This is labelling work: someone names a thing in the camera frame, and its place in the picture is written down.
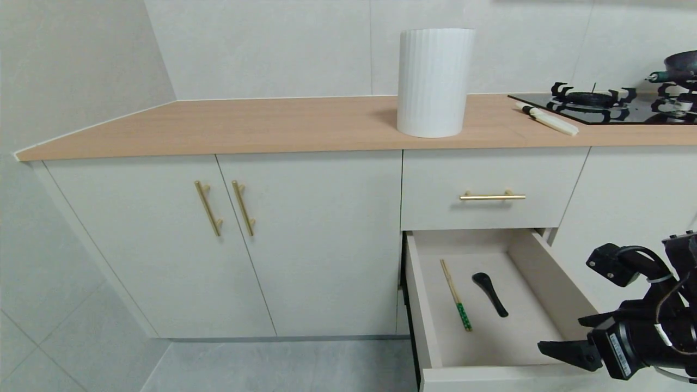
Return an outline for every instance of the knife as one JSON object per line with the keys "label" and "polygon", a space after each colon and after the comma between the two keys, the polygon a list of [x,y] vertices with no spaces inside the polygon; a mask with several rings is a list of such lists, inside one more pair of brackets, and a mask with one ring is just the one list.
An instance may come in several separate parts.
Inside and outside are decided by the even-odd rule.
{"label": "knife", "polygon": [[522,110],[523,113],[529,115],[536,121],[543,123],[544,125],[554,130],[558,130],[561,133],[571,136],[575,136],[575,134],[579,133],[579,129],[575,125],[567,123],[566,121],[557,117],[550,116],[549,114],[541,111],[540,109],[537,109],[532,105],[528,105],[522,102],[516,102],[516,106],[520,110]]}

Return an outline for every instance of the frying pan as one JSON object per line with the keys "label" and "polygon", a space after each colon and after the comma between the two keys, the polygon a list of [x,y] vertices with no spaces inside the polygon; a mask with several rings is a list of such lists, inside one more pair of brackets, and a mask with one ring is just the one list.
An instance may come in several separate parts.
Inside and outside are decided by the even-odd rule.
{"label": "frying pan", "polygon": [[697,89],[697,50],[677,53],[663,61],[665,71],[651,73],[646,78],[651,83],[675,82],[686,89]]}

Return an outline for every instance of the gray floor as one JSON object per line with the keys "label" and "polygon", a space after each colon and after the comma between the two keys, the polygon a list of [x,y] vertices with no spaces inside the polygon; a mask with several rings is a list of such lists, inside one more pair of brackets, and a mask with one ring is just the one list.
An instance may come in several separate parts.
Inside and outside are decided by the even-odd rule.
{"label": "gray floor", "polygon": [[141,392],[412,392],[410,340],[174,342]]}

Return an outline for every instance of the wooden countertop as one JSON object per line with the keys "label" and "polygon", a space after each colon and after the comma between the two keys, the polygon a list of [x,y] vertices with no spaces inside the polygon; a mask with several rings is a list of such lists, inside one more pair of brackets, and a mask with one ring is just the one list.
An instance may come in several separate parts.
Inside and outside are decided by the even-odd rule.
{"label": "wooden countertop", "polygon": [[394,96],[178,101],[18,151],[54,160],[212,153],[546,146],[697,145],[693,126],[579,127],[571,137],[514,108],[503,94],[470,95],[461,134],[421,139],[397,131]]}

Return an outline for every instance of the black ladle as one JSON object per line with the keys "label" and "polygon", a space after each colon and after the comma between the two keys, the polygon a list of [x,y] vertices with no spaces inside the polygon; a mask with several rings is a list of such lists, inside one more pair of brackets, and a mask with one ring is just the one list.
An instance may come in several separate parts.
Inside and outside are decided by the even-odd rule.
{"label": "black ladle", "polygon": [[496,291],[493,289],[493,283],[491,283],[491,278],[489,277],[489,275],[483,272],[478,272],[472,275],[472,280],[474,281],[474,283],[477,283],[477,285],[481,287],[485,293],[487,293],[487,296],[489,296],[489,299],[491,299],[491,303],[493,304],[493,307],[496,309],[498,315],[501,317],[508,317],[508,311],[506,311],[506,308],[503,307],[501,300],[498,299]]}

